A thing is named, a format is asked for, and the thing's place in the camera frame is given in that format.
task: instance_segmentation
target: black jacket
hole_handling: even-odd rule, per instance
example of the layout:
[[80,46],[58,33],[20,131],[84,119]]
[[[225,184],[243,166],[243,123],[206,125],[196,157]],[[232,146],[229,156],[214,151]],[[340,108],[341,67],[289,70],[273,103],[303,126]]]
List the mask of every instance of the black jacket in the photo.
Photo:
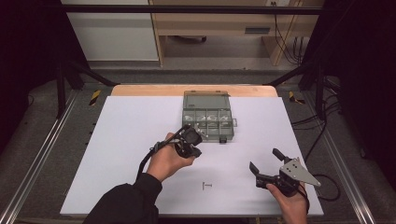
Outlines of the black jacket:
[[142,174],[133,185],[119,185],[103,195],[83,224],[157,223],[158,208],[154,204],[162,189],[159,180]]

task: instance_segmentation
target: white tabletop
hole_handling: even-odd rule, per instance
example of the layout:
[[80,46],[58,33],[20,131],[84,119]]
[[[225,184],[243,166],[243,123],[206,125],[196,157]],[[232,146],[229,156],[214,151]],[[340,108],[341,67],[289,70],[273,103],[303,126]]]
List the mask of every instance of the white tabletop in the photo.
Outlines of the white tabletop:
[[[302,158],[279,97],[230,97],[233,141],[202,143],[193,166],[163,182],[156,205],[162,217],[257,217],[280,215],[276,200],[258,189],[248,166],[252,161],[265,175],[278,175],[285,156]],[[181,96],[109,96],[92,134],[62,215],[84,217],[104,193],[117,185],[133,184],[149,148],[168,132],[181,128]],[[309,215],[323,215],[312,186],[306,186]]]

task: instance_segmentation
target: hand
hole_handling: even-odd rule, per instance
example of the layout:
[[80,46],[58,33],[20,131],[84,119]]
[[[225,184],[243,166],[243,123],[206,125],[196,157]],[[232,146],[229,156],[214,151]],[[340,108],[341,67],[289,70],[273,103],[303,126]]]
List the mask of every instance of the hand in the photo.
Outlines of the hand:
[[[166,139],[172,135],[172,133],[169,133],[166,135]],[[180,157],[175,151],[175,146],[169,144],[152,155],[147,173],[163,182],[180,168],[192,165],[194,159],[195,157],[189,157],[187,159]]]
[[288,224],[306,223],[306,201],[303,195],[296,193],[292,197],[286,197],[283,193],[272,184],[267,184],[266,187],[272,193],[274,198],[279,203],[282,210],[282,216]]

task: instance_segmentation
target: black cable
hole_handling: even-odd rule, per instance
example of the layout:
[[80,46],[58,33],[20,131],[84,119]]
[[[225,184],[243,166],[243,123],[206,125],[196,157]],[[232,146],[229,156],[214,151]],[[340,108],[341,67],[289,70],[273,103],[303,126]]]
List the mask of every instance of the black cable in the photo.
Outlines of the black cable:
[[297,192],[299,194],[301,194],[305,198],[305,201],[306,201],[306,213],[308,214],[309,207],[311,206],[311,204],[310,204],[310,202],[308,200],[308,194],[306,193],[306,190],[305,190],[304,186],[302,184],[300,184],[300,187],[302,188],[304,193],[302,193],[299,188],[297,188]]
[[317,125],[315,125],[315,126],[312,126],[312,127],[309,127],[309,128],[293,128],[293,130],[304,130],[304,131],[306,131],[306,130],[313,130],[313,129],[316,129],[317,127],[319,127],[319,126],[321,126],[323,123],[320,123],[320,124],[317,124]]
[[333,97],[337,98],[337,100],[338,100],[338,94],[333,94],[333,95],[328,96],[328,97],[324,100],[324,102],[327,103],[327,102],[328,102],[330,99],[332,99]]
[[326,111],[330,111],[330,110],[333,109],[334,107],[336,108],[335,110],[338,110],[339,107],[340,107],[340,103],[338,103],[338,102],[332,103],[331,105],[329,105],[329,106],[327,107]]
[[[332,109],[333,107],[337,106],[338,104],[339,104],[339,103],[336,102],[336,103],[333,103],[333,104],[329,105],[329,106],[326,108],[325,111],[329,111],[330,109]],[[302,119],[302,120],[299,120],[299,121],[294,121],[294,122],[291,123],[291,126],[295,127],[295,126],[299,126],[299,125],[302,125],[302,124],[309,123],[309,122],[315,120],[317,117],[318,117],[318,115],[314,115],[314,116],[309,117],[309,118],[307,118],[307,119]]]
[[315,142],[314,142],[314,144],[312,145],[312,147],[309,148],[309,151],[308,151],[308,153],[306,154],[306,156],[305,156],[305,158],[304,158],[305,163],[308,161],[309,155],[311,155],[311,152],[314,150],[314,148],[315,148],[315,146],[317,145],[317,143],[318,143],[320,137],[323,135],[324,130],[326,129],[326,126],[327,126],[327,122],[324,122],[324,125],[323,125],[323,127],[322,127],[322,130],[320,131],[320,134],[318,135],[318,137],[317,137],[317,139],[315,140]]
[[[283,184],[287,185],[289,188],[295,189],[295,187],[292,184],[290,184],[288,181],[284,180],[283,178],[280,178],[280,180],[282,181]],[[301,183],[300,183],[299,187],[297,187],[296,191],[299,194],[301,194],[301,196],[303,196],[303,198],[305,199],[305,201],[306,201],[306,213],[308,214],[309,207],[311,206],[311,204],[309,202],[309,199],[308,199],[308,194],[306,193],[306,190],[305,190],[304,186],[301,185]]]
[[[275,18],[275,41],[276,41],[277,45],[280,47],[280,49],[282,50],[282,53],[285,55],[285,57],[286,57],[286,59],[288,60],[288,62],[289,62],[289,63],[292,63],[292,64],[297,64],[297,62],[295,61],[295,59],[293,59],[294,62],[291,62],[291,61],[290,61],[289,57],[291,57],[291,54],[290,54],[290,52],[289,52],[289,49],[288,49],[288,46],[286,45],[285,40],[283,39],[282,34],[281,34],[280,31],[279,31],[279,28],[277,27],[276,14],[274,15],[274,18]],[[287,53],[289,54],[289,57],[288,57],[288,55],[286,54],[285,50],[282,48],[282,46],[279,44],[279,41],[277,41],[277,36],[276,36],[276,33],[277,33],[277,32],[279,32],[280,38],[282,39],[282,41],[283,41],[283,43],[284,43],[284,45],[285,45],[285,49],[286,49]]]
[[330,112],[327,114],[327,116],[329,116],[330,114],[334,113],[335,111],[340,111],[340,106],[339,106],[339,104],[337,104],[337,105],[338,105],[337,108],[335,108],[334,110],[330,111]]
[[142,175],[143,173],[143,169],[145,168],[146,163],[148,162],[149,158],[154,155],[154,153],[156,153],[158,150],[160,150],[161,148],[163,148],[164,146],[168,145],[172,140],[175,139],[175,137],[181,133],[181,131],[186,130],[190,127],[190,125],[184,125],[181,129],[179,129],[176,133],[174,133],[170,138],[162,141],[162,142],[157,142],[154,147],[151,147],[149,149],[148,154],[145,156],[145,158],[140,162],[139,165],[139,170],[137,171],[137,176],[136,176],[136,180],[139,179],[139,177]]
[[322,176],[322,177],[326,177],[328,178],[330,181],[332,181],[335,185],[335,187],[337,188],[337,195],[333,198],[324,198],[322,196],[318,196],[319,199],[323,200],[323,201],[327,201],[327,202],[334,202],[336,200],[338,200],[341,197],[341,190],[340,187],[338,186],[337,182],[335,182],[334,179],[332,179],[331,177],[329,177],[328,175],[312,175],[312,176]]
[[294,57],[294,59],[298,58],[298,56],[296,54],[296,48],[297,48],[297,36],[294,37],[294,41],[293,41],[293,57]]
[[299,52],[298,52],[299,64],[301,64],[303,62],[303,57],[304,57],[304,55],[302,54],[302,52],[303,52],[303,43],[304,43],[304,37],[301,36],[300,37],[300,49],[299,49]]

